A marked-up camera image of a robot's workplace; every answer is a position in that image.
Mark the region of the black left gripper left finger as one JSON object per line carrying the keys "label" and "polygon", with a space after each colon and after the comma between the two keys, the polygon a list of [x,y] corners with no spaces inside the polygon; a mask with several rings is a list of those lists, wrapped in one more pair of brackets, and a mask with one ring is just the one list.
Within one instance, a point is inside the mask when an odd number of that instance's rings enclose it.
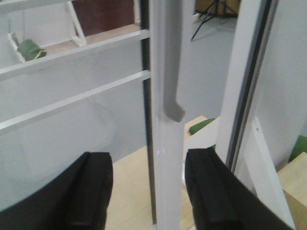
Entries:
{"label": "black left gripper left finger", "polygon": [[50,183],[1,211],[2,230],[103,230],[113,188],[108,152],[85,152]]}

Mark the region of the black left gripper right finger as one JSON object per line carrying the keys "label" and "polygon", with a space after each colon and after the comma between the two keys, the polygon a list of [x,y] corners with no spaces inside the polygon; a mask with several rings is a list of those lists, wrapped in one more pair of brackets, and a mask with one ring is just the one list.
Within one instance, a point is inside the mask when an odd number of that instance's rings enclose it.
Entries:
{"label": "black left gripper right finger", "polygon": [[185,184],[198,230],[289,230],[228,169],[215,149],[189,149]]}

